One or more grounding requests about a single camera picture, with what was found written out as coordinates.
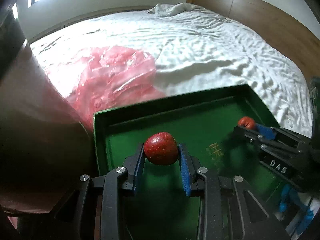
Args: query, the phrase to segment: red plastic bag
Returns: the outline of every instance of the red plastic bag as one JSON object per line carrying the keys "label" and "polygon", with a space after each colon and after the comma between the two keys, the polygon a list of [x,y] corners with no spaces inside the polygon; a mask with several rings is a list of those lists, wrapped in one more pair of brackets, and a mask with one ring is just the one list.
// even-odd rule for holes
{"label": "red plastic bag", "polygon": [[86,56],[75,64],[86,67],[67,100],[91,127],[97,111],[165,96],[152,85],[156,67],[150,54],[119,46],[81,52]]}

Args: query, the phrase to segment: wooden headboard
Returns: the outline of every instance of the wooden headboard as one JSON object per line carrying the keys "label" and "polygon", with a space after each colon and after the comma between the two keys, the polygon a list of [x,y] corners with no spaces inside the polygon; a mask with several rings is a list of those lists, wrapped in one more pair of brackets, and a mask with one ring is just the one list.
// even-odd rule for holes
{"label": "wooden headboard", "polygon": [[302,23],[262,0],[187,0],[250,27],[291,59],[307,82],[320,76],[320,40]]}

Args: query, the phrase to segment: bed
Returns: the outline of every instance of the bed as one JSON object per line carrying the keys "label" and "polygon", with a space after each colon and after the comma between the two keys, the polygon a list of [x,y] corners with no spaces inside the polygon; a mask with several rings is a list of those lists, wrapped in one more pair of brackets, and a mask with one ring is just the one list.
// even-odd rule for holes
{"label": "bed", "polygon": [[[290,60],[273,48],[275,39],[265,38],[274,43],[272,47],[251,28],[224,17],[226,12],[232,16],[232,3],[237,3],[222,1],[158,4],[151,10],[89,19],[41,38],[31,48],[47,73],[60,63],[71,62],[83,48],[143,50],[155,58],[153,85],[166,96],[247,83],[281,126],[311,137],[312,112],[305,76],[310,78],[314,73],[308,70],[304,76],[292,61],[295,58]],[[206,9],[213,9],[213,5],[220,5],[216,10],[220,14]],[[56,77],[48,76],[67,97],[80,74],[81,70],[70,73],[72,78],[65,78],[62,86]],[[66,86],[67,91],[59,89]]]}

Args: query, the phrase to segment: silver bolt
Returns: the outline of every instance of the silver bolt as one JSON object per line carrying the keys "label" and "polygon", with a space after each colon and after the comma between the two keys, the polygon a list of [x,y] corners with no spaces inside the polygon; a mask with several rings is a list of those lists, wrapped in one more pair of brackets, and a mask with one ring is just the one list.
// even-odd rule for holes
{"label": "silver bolt", "polygon": [[123,173],[123,172],[125,172],[125,167],[118,167],[118,168],[116,168],[116,172],[118,172],[118,173]]}
{"label": "silver bolt", "polygon": [[200,173],[206,173],[206,172],[208,171],[208,169],[207,169],[206,167],[200,167],[200,168],[198,169],[198,171],[199,171]]}
{"label": "silver bolt", "polygon": [[87,175],[87,174],[83,174],[83,175],[80,176],[80,180],[81,181],[86,181],[88,179],[89,179],[89,175]]}
{"label": "silver bolt", "polygon": [[236,182],[242,182],[243,178],[241,176],[235,176],[235,181]]}

